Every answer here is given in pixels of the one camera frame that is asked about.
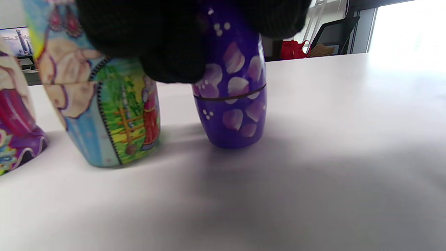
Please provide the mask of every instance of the painted tree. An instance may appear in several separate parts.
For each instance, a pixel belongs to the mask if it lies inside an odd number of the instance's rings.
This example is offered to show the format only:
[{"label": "painted tree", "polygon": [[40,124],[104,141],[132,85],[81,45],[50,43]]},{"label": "painted tree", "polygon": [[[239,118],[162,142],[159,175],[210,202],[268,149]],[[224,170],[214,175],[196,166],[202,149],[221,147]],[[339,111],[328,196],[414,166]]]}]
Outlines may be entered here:
[{"label": "painted tree", "polygon": [[136,95],[140,95],[139,93],[135,93],[135,84],[130,78],[125,78],[125,87],[127,89],[127,100],[128,106],[132,110],[135,116],[142,115],[141,107],[142,104],[136,100]]},{"label": "painted tree", "polygon": [[[126,83],[121,75],[118,73],[118,70],[113,65],[105,66],[98,73],[98,80],[107,81],[107,88],[111,97],[111,100],[116,107],[123,107],[125,110],[126,119],[129,120],[132,118],[132,112],[130,106],[128,104],[127,99],[127,90]],[[129,122],[128,126],[130,128],[134,128],[133,122]]]}]

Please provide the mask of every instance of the black glove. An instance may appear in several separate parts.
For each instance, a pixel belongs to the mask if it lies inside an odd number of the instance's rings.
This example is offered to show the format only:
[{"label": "black glove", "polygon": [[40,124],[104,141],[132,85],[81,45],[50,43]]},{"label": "black glove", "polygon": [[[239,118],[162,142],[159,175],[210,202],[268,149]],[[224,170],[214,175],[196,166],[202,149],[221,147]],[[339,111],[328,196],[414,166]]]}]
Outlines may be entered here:
[{"label": "black glove", "polygon": [[[235,0],[265,37],[301,31],[311,0]],[[111,57],[139,57],[145,73],[164,83],[195,83],[205,60],[196,0],[76,0],[79,20],[94,47]]]}]

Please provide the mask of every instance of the doll base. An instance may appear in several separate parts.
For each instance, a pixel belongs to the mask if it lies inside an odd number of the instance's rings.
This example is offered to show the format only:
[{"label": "doll base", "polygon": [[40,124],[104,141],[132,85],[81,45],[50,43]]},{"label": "doll base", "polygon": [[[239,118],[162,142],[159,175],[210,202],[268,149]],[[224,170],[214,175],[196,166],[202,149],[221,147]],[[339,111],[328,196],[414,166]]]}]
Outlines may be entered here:
[{"label": "doll base", "polygon": [[42,153],[48,146],[45,133],[36,127],[25,136],[16,136],[9,131],[2,131],[0,146],[0,176],[17,169]]},{"label": "doll base", "polygon": [[266,87],[249,96],[231,100],[195,97],[195,104],[210,142],[217,147],[244,148],[263,136]]}]

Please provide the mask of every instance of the table surface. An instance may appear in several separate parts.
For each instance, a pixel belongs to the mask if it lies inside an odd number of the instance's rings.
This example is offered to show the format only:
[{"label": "table surface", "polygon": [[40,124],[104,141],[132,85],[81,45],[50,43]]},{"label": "table surface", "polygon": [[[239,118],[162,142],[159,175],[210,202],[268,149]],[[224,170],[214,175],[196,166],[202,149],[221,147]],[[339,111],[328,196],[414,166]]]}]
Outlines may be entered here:
[{"label": "table surface", "polygon": [[89,166],[43,92],[49,148],[0,178],[5,251],[444,251],[441,59],[355,54],[271,62],[265,134],[207,140],[187,85],[160,85],[162,148]]}]

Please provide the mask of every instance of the red object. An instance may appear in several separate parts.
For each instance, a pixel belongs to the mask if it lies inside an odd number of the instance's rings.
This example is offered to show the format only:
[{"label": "red object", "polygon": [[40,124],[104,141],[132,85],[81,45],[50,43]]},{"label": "red object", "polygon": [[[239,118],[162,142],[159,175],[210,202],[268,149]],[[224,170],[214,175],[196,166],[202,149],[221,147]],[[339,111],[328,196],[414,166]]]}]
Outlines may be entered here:
[{"label": "red object", "polygon": [[307,58],[310,54],[310,49],[308,49],[308,53],[305,53],[302,48],[305,45],[304,41],[302,44],[295,40],[291,41],[283,41],[282,45],[282,53],[281,58],[282,60],[289,60],[289,59],[304,59]]}]

